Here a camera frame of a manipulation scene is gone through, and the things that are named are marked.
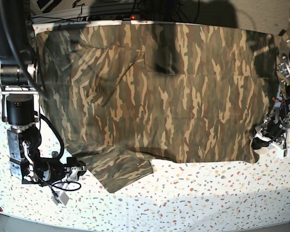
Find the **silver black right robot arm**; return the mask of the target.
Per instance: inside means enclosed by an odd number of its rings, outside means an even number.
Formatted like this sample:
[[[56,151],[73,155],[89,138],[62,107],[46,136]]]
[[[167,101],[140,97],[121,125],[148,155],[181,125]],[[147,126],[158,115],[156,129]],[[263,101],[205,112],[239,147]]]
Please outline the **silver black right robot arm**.
[[[7,140],[11,175],[23,184],[47,186],[55,204],[66,205],[70,184],[76,184],[85,164],[68,157],[64,151],[43,158],[40,126],[51,122],[35,110],[34,101],[47,97],[40,74],[38,49],[28,0],[0,0],[0,89],[1,119],[10,125]]]

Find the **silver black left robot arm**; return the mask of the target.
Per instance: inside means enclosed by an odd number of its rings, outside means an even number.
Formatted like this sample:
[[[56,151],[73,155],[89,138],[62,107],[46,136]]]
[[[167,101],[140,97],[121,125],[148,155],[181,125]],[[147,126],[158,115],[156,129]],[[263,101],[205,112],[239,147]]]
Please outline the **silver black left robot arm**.
[[[272,146],[279,159],[290,155],[290,148],[287,146],[290,129],[290,50],[281,59],[278,64],[278,73],[282,76],[279,78],[282,87],[278,89],[281,98],[272,98],[274,107],[269,116],[255,128],[252,140],[253,150]]]

